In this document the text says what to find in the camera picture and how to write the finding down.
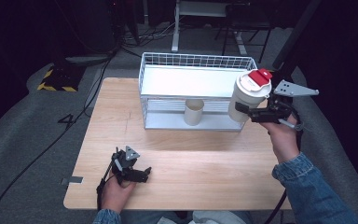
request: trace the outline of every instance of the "denim sleeve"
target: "denim sleeve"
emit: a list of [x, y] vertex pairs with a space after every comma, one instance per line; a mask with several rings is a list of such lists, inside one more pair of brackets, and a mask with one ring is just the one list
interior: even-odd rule
[[120, 224], [121, 218], [118, 213], [109, 209], [102, 209], [94, 218], [93, 224]]
[[358, 223], [356, 215], [303, 153], [276, 165], [272, 175], [286, 188], [297, 223]]

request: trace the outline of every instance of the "human hand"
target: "human hand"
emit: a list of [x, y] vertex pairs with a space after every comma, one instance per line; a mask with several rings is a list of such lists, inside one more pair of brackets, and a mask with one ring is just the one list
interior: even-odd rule
[[[296, 124], [297, 120], [291, 115], [288, 122]], [[296, 142], [296, 130], [277, 123], [260, 123], [261, 126], [268, 130], [272, 142], [272, 148], [278, 163], [290, 161], [298, 156], [299, 149]]]
[[101, 208], [110, 209], [119, 214], [124, 205], [126, 205], [135, 186], [135, 182], [130, 182], [127, 187], [121, 187], [111, 171], [109, 173], [109, 179], [103, 187]]

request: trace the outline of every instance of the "wire rack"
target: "wire rack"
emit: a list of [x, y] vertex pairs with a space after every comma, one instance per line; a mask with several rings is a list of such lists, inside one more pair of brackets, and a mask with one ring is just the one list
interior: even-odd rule
[[[240, 131], [243, 123], [229, 118], [228, 104], [236, 77], [253, 69], [250, 57], [144, 53], [139, 91], [145, 128]], [[183, 121], [188, 98], [205, 102], [199, 125]]]

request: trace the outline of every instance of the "cable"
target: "cable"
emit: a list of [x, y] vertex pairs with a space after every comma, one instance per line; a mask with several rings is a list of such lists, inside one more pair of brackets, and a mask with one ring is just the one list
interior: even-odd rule
[[[293, 111], [292, 111], [292, 115], [297, 120], [297, 123], [301, 123], [300, 116], [298, 115], [298, 112], [294, 108], [293, 108]], [[299, 151], [301, 150], [301, 137], [302, 137], [303, 132], [304, 131], [302, 131], [302, 130], [299, 131], [299, 132], [296, 132], [296, 143], [297, 143], [297, 147], [298, 147]], [[285, 189], [281, 199], [278, 201], [278, 204], [275, 206], [274, 210], [269, 215], [269, 217], [268, 217], [267, 221], [265, 222], [265, 224], [269, 224], [272, 221], [272, 219], [275, 218], [275, 216], [277, 215], [277, 213], [281, 209], [282, 204], [283, 204], [284, 200], [286, 199], [286, 196], [287, 196], [287, 193], [286, 193], [286, 189]]]
[[[106, 62], [106, 64], [103, 66], [103, 73], [107, 67], [107, 65], [112, 61], [112, 58], [114, 57], [114, 54], [111, 55], [111, 57], [108, 59], [108, 61]], [[70, 128], [77, 122], [77, 120], [86, 112], [86, 109], [91, 105], [91, 101], [89, 101], [89, 103], [87, 104], [87, 106], [85, 106], [83, 108], [83, 110], [80, 112], [79, 115], [77, 115], [77, 117], [75, 118], [74, 122], [69, 123], [68, 127], [65, 129], [65, 131], [63, 131], [48, 147], [46, 147], [38, 156], [36, 156], [34, 158], [33, 161], [31, 161], [11, 182], [10, 184], [6, 187], [6, 189], [4, 190], [4, 192], [0, 195], [0, 202], [2, 201], [2, 199], [4, 198], [4, 196], [6, 195], [6, 193], [10, 190], [10, 188], [16, 183], [16, 181], [32, 166], [34, 165], [35, 162], [37, 162], [43, 155], [45, 155], [46, 152], [48, 152], [67, 132], [68, 130], [70, 130]]]
[[[84, 114], [85, 114], [86, 116], [88, 116], [89, 118], [91, 117], [91, 115], [87, 114], [86, 109], [90, 106], [91, 102], [94, 100], [95, 96], [97, 95], [98, 89], [100, 89], [101, 84], [102, 84], [102, 81], [103, 81], [104, 72], [105, 72], [106, 67], [107, 67], [107, 65], [108, 65], [109, 63], [110, 63], [110, 60], [107, 61], [107, 62], [103, 65], [103, 67], [102, 67], [102, 69], [101, 69], [100, 76], [99, 76], [99, 77], [97, 78], [97, 80], [95, 80], [95, 82], [92, 84], [91, 89], [89, 90], [89, 93], [88, 93], [88, 95], [87, 95], [87, 97], [86, 97], [86, 100], [85, 100], [85, 102], [84, 102], [84, 105], [83, 105]], [[92, 90], [94, 89], [95, 84], [96, 84], [97, 82], [99, 82], [99, 83], [98, 83], [98, 87], [97, 87], [97, 89], [95, 90], [94, 94], [92, 95], [91, 99], [89, 100], [89, 103], [87, 104], [87, 100], [89, 99], [90, 94], [91, 94]]]
[[283, 192], [283, 195], [281, 197], [281, 199], [278, 201], [278, 204], [275, 206], [274, 210], [272, 211], [272, 213], [269, 215], [267, 221], [265, 222], [265, 224], [268, 224], [272, 221], [273, 218], [275, 218], [275, 216], [277, 215], [277, 213], [279, 212], [279, 210], [282, 207], [282, 204], [284, 202], [284, 200], [286, 199], [286, 189]]

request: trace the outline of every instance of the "yellow black striped tape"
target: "yellow black striped tape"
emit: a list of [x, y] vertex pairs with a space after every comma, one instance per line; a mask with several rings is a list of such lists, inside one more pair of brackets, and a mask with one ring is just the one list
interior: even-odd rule
[[46, 72], [45, 76], [43, 77], [43, 80], [41, 81], [37, 89], [39, 91], [78, 91], [78, 84], [82, 78], [81, 74], [75, 74], [68, 79], [62, 78], [60, 76], [61, 75], [59, 74], [59, 72], [56, 72], [54, 70], [54, 66], [51, 66]]

